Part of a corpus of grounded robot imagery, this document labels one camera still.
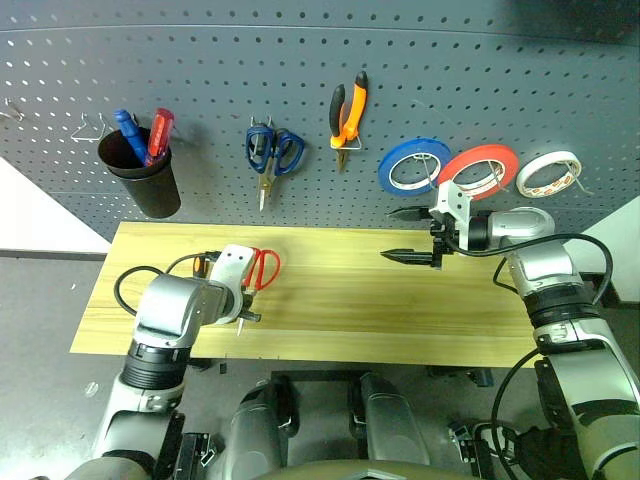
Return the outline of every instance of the wooden board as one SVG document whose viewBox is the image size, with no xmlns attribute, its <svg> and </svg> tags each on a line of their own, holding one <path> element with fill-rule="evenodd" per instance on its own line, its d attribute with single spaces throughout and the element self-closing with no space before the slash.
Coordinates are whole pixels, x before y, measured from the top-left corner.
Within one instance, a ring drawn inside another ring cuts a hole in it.
<svg viewBox="0 0 640 480">
<path fill-rule="evenodd" d="M 511 366 L 533 348 L 517 295 L 495 287 L 498 258 L 445 256 L 443 270 L 380 256 L 390 248 L 429 251 L 431 238 L 409 230 L 121 223 L 78 327 L 72 352 L 124 354 L 133 317 L 113 297 L 126 269 L 165 269 L 174 259 L 228 243 L 280 253 L 278 279 L 256 297 L 258 324 L 205 326 L 197 357 L 274 358 L 425 365 Z M 190 276 L 191 262 L 175 274 Z M 122 285 L 132 306 L 153 278 Z"/>
</svg>

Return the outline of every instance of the cable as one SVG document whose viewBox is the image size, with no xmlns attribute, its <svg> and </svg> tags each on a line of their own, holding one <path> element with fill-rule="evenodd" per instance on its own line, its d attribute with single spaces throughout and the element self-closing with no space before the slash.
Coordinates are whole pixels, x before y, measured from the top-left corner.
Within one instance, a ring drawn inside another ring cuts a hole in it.
<svg viewBox="0 0 640 480">
<path fill-rule="evenodd" d="M 174 260 L 173 263 L 167 267 L 164 273 L 171 273 L 171 270 L 173 270 L 176 267 L 176 265 L 178 265 L 180 262 L 184 262 L 185 260 L 189 260 L 190 258 L 199 257 L 200 255 L 202 255 L 202 253 L 192 253 L 191 255 L 185 255 L 184 257 L 180 257 L 177 260 Z"/>
<path fill-rule="evenodd" d="M 469 257 L 491 257 L 493 255 L 502 255 L 504 253 L 513 252 L 514 250 L 519 250 L 521 248 L 533 247 L 534 245 L 540 245 L 541 243 L 553 242 L 555 240 L 584 240 L 585 242 L 593 243 L 596 247 L 598 247 L 605 259 L 605 272 L 602 277 L 602 283 L 600 284 L 600 288 L 596 292 L 593 297 L 594 305 L 600 301 L 602 295 L 604 295 L 605 290 L 609 286 L 611 282 L 611 275 L 613 274 L 613 257 L 611 256 L 611 252 L 607 248 L 607 246 L 602 243 L 597 238 L 593 238 L 589 235 L 584 235 L 582 233 L 556 233 L 555 235 L 549 235 L 547 237 L 536 238 L 534 240 L 529 240 L 527 242 L 516 243 L 514 245 L 509 245 L 507 247 L 495 248 L 493 250 L 485 250 L 484 252 L 473 252 L 470 250 L 465 250 L 464 248 L 460 248 L 451 237 L 445 237 L 444 241 L 451 250 L 454 252 L 462 253 L 463 255 L 468 255 Z"/>
<path fill-rule="evenodd" d="M 498 388 L 498 392 L 496 393 L 496 398 L 493 401 L 493 407 L 491 408 L 491 439 L 493 440 L 493 445 L 495 446 L 495 449 L 498 452 L 498 458 L 500 459 L 500 463 L 502 464 L 504 470 L 507 472 L 507 475 L 511 480 L 518 480 L 518 477 L 516 477 L 516 474 L 513 473 L 511 466 L 509 465 L 509 463 L 507 462 L 507 459 L 504 456 L 504 452 L 500 448 L 500 441 L 498 439 L 498 409 L 500 408 L 500 402 L 502 401 L 502 396 L 504 395 L 504 391 L 507 389 L 507 385 L 509 385 L 511 378 L 516 374 L 516 372 L 520 369 L 520 367 L 522 367 L 522 365 L 527 363 L 537 354 L 538 354 L 537 348 L 534 350 L 531 350 L 524 357 L 518 360 L 518 362 L 513 367 L 511 367 L 511 370 L 509 370 L 509 372 L 507 373 L 507 376 L 504 377 L 504 380 L 502 381 L 502 383 L 500 384 L 500 387 Z"/>
<path fill-rule="evenodd" d="M 498 287 L 506 288 L 510 292 L 513 292 L 516 295 L 518 295 L 518 290 L 516 290 L 514 287 L 498 281 L 498 276 L 500 275 L 500 272 L 502 271 L 502 267 L 504 267 L 504 264 L 506 262 L 507 262 L 507 257 L 502 257 L 502 260 L 500 260 L 500 263 L 498 264 L 498 268 L 496 268 L 496 271 L 493 274 L 493 284 L 497 285 Z"/>
<path fill-rule="evenodd" d="M 116 302 L 118 302 L 118 305 L 120 305 L 122 308 L 124 308 L 128 313 L 130 313 L 134 317 L 138 312 L 136 312 L 133 308 L 131 308 L 129 304 L 127 304 L 127 302 L 124 301 L 124 299 L 122 298 L 122 295 L 120 295 L 120 284 L 129 275 L 135 272 L 139 272 L 140 270 L 148 270 L 157 275 L 163 274 L 162 270 L 160 270 L 159 268 L 150 267 L 149 265 L 139 265 L 137 267 L 130 268 L 129 270 L 124 272 L 122 275 L 118 277 L 118 279 L 116 280 L 116 283 L 113 284 L 113 295 L 114 297 L 116 297 Z"/>
<path fill-rule="evenodd" d="M 200 252 L 200 253 L 192 253 L 191 255 L 185 255 L 184 257 L 178 258 L 171 265 L 169 265 L 164 273 L 171 273 L 171 270 L 173 270 L 176 267 L 176 265 L 178 265 L 180 262 L 184 262 L 185 260 L 189 260 L 190 258 L 196 258 L 201 255 L 206 255 L 210 260 L 213 260 L 215 262 L 216 260 L 218 260 L 221 253 L 222 252 L 218 250 L 214 250 L 214 251 L 206 251 L 206 252 Z"/>
</svg>

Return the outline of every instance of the metal hook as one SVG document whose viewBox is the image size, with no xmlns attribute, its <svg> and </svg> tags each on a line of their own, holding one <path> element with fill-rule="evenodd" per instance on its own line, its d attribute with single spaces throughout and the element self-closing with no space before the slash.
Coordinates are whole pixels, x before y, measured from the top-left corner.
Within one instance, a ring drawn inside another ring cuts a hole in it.
<svg viewBox="0 0 640 480">
<path fill-rule="evenodd" d="M 493 169 L 493 162 L 491 160 L 489 160 L 487 163 L 489 163 L 489 168 L 491 169 L 491 173 L 493 174 L 493 178 L 496 181 L 496 183 L 498 184 L 498 188 L 500 190 L 502 190 L 503 192 L 507 192 L 509 193 L 509 190 L 507 190 L 506 188 L 504 188 L 502 186 L 502 183 L 500 182 L 500 178 L 498 177 L 498 174 L 496 173 L 496 171 Z"/>
<path fill-rule="evenodd" d="M 419 153 L 418 157 L 414 155 L 414 158 L 416 158 L 416 160 L 422 160 L 422 164 L 424 165 L 424 171 L 427 172 L 427 182 L 429 182 L 429 186 L 431 187 L 431 190 L 433 190 L 435 187 L 431 182 L 431 174 L 429 173 L 429 168 L 427 167 L 426 155 L 424 153 Z"/>
<path fill-rule="evenodd" d="M 82 121 L 82 125 L 80 125 L 69 137 L 71 138 L 71 140 L 73 140 L 74 142 L 78 142 L 78 141 L 86 141 L 86 142 L 95 142 L 96 140 L 100 140 L 102 138 L 102 136 L 104 135 L 104 131 L 107 128 L 107 123 L 104 121 L 104 118 L 102 116 L 102 113 L 98 113 L 98 118 L 100 119 L 100 121 L 102 122 L 102 127 L 96 127 L 95 125 L 93 125 L 90 121 L 89 121 L 89 117 L 86 113 L 82 112 L 80 114 L 80 120 Z M 100 130 L 100 135 L 98 135 L 97 137 L 79 137 L 78 134 L 84 130 L 85 128 L 91 128 L 92 130 L 98 130 L 99 128 L 101 128 Z"/>
<path fill-rule="evenodd" d="M 251 115 L 251 122 L 250 122 L 250 124 L 251 124 L 250 126 L 252 126 L 252 127 L 256 124 L 255 119 L 253 118 L 253 115 Z M 269 115 L 269 116 L 267 117 L 267 127 L 270 127 L 270 126 L 271 126 L 271 115 Z"/>
<path fill-rule="evenodd" d="M 106 128 L 108 128 L 108 129 L 109 129 L 109 131 L 111 131 L 111 132 L 115 132 L 115 130 L 116 130 L 116 129 L 115 129 L 115 128 L 113 128 L 113 125 L 111 125 L 111 122 L 109 121 L 109 117 L 104 118 L 104 117 L 102 116 L 102 114 L 101 114 L 101 113 L 99 113 L 99 114 L 98 114 L 98 118 L 100 118 L 100 119 L 105 123 L 105 127 L 106 127 Z"/>
<path fill-rule="evenodd" d="M 592 192 L 591 190 L 587 190 L 587 188 L 584 185 L 582 185 L 582 182 L 578 179 L 578 176 L 576 175 L 575 170 L 571 168 L 571 164 L 569 162 L 562 162 L 562 163 L 564 163 L 567 166 L 567 170 L 569 170 L 569 173 L 578 184 L 578 187 L 580 188 L 580 190 L 582 190 L 582 193 L 584 193 L 585 195 L 595 195 L 594 192 Z"/>
<path fill-rule="evenodd" d="M 14 111 L 14 114 L 0 112 L 0 116 L 5 118 L 10 118 L 11 120 L 15 120 L 16 122 L 21 122 L 24 119 L 24 113 L 22 113 L 18 107 L 16 107 L 15 103 L 9 100 L 8 97 L 4 97 L 4 104 L 7 108 L 10 108 Z"/>
<path fill-rule="evenodd" d="M 340 147 L 336 148 L 336 150 L 362 150 L 362 140 L 360 140 L 360 135 L 356 137 L 356 140 L 358 141 L 357 147 Z"/>
</svg>

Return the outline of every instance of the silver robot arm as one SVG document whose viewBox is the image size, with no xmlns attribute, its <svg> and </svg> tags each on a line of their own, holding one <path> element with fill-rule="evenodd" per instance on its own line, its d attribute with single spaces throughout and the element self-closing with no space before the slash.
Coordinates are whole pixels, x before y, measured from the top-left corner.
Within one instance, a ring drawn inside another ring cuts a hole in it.
<svg viewBox="0 0 640 480">
<path fill-rule="evenodd" d="M 469 197 L 453 182 L 445 182 L 439 186 L 433 208 L 410 207 L 391 214 L 407 220 L 429 219 L 433 252 L 395 249 L 382 255 L 441 268 L 443 254 L 460 250 L 490 254 L 552 235 L 555 229 L 552 217 L 537 208 L 475 217 L 469 212 Z M 504 256 L 543 355 L 536 362 L 536 373 L 550 423 L 575 432 L 588 478 L 640 478 L 638 378 L 592 305 L 562 242 L 526 246 Z"/>
<path fill-rule="evenodd" d="M 94 459 L 68 480 L 172 474 L 184 424 L 176 407 L 191 347 L 202 325 L 228 323 L 247 313 L 242 281 L 254 255 L 251 248 L 228 245 L 207 279 L 163 274 L 149 284 L 124 368 L 113 382 Z"/>
</svg>

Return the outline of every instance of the tape roll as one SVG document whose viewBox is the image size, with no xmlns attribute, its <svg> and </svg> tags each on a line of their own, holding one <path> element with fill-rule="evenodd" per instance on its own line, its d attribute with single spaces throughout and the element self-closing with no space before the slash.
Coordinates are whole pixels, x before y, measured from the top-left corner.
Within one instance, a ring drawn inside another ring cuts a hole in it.
<svg viewBox="0 0 640 480">
<path fill-rule="evenodd" d="M 438 185 L 447 180 L 453 180 L 456 175 L 465 168 L 482 162 L 492 162 L 496 164 L 494 167 L 495 174 L 490 173 L 477 182 L 467 184 L 456 183 L 456 185 L 458 185 L 464 193 L 472 197 L 473 200 L 481 200 L 493 195 L 500 190 L 501 187 L 509 184 L 518 171 L 518 156 L 512 149 L 506 145 L 481 145 L 462 152 L 451 160 L 451 162 L 442 169 L 442 173 L 438 179 Z"/>
<path fill-rule="evenodd" d="M 542 187 L 527 187 L 527 180 L 531 178 L 531 175 L 542 170 L 549 165 L 556 164 L 564 164 L 567 166 L 567 173 L 562 175 L 560 178 L 554 180 L 548 185 L 544 185 Z M 516 179 L 516 186 L 518 187 L 518 191 L 529 198 L 540 198 L 540 197 L 548 197 L 549 195 L 554 195 L 573 182 L 575 182 L 576 178 L 582 172 L 582 164 L 580 160 L 571 152 L 551 152 L 546 155 L 542 155 L 541 157 L 534 158 L 529 163 L 527 163 L 520 173 L 518 173 L 518 178 Z"/>
<path fill-rule="evenodd" d="M 398 166 L 410 159 L 428 162 L 435 160 L 432 172 L 425 172 L 425 178 L 413 183 L 401 183 L 393 178 Z M 438 175 L 451 160 L 451 150 L 444 143 L 432 138 L 416 138 L 392 148 L 378 166 L 378 181 L 385 191 L 401 197 L 410 197 L 428 192 L 437 185 Z"/>
</svg>

